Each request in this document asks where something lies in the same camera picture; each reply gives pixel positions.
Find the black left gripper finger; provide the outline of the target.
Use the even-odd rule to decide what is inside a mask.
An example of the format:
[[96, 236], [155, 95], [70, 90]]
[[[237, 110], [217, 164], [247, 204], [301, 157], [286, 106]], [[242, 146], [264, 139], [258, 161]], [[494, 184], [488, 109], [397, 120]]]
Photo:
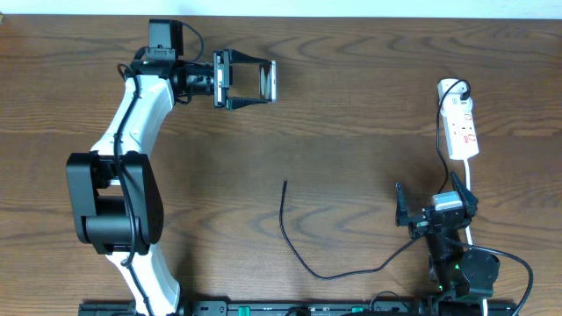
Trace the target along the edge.
[[233, 49], [229, 49], [228, 54], [231, 64], [264, 64], [269, 62], [267, 59], [253, 57]]
[[234, 111], [253, 104], [267, 104], [269, 101], [261, 98], [230, 97], [227, 100], [226, 108]]

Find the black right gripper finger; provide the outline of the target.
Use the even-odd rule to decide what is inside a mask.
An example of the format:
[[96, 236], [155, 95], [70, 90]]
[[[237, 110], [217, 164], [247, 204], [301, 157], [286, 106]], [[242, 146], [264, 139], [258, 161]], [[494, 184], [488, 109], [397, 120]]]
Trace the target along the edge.
[[465, 184], [460, 180], [455, 171], [450, 172], [450, 181], [452, 188], [461, 197], [463, 202], [463, 207], [465, 209], [465, 214], [468, 218], [472, 218], [476, 215], [478, 210], [479, 200], [472, 194], [472, 192], [465, 186]]
[[407, 201], [405, 198], [404, 190], [401, 183], [395, 184], [397, 205], [395, 213], [396, 226], [408, 226], [411, 222], [408, 216]]

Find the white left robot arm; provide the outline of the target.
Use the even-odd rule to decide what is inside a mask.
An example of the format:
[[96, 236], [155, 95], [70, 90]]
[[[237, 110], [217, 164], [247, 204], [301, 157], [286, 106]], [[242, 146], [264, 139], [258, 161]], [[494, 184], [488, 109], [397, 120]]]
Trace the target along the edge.
[[94, 305], [103, 315], [187, 315], [181, 284], [163, 256], [163, 202], [150, 156], [175, 104], [196, 95], [216, 108], [237, 110], [277, 100], [277, 64], [233, 49], [217, 50], [210, 63], [184, 61], [173, 47], [144, 47], [118, 65], [126, 91], [105, 134], [87, 153], [66, 164], [68, 190], [80, 242], [90, 244], [119, 270], [134, 301]]

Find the black smartphone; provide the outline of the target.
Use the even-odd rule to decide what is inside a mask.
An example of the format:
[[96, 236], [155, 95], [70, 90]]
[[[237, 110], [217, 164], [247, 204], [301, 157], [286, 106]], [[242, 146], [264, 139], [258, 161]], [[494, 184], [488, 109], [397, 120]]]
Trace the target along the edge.
[[277, 102], [277, 63], [268, 61], [259, 65], [260, 98]]

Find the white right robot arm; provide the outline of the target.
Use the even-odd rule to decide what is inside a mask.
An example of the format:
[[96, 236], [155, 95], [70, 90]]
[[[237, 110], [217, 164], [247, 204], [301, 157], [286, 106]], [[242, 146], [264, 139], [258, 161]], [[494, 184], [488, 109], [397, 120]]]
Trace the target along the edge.
[[472, 223], [479, 200], [456, 173], [452, 191], [432, 197], [432, 205], [409, 215], [405, 192], [395, 184], [396, 225], [405, 226], [410, 238], [424, 239], [429, 250], [430, 278], [441, 287], [427, 299], [430, 315], [470, 315], [484, 310], [482, 301], [494, 294], [500, 261], [496, 255], [464, 245], [459, 232]]

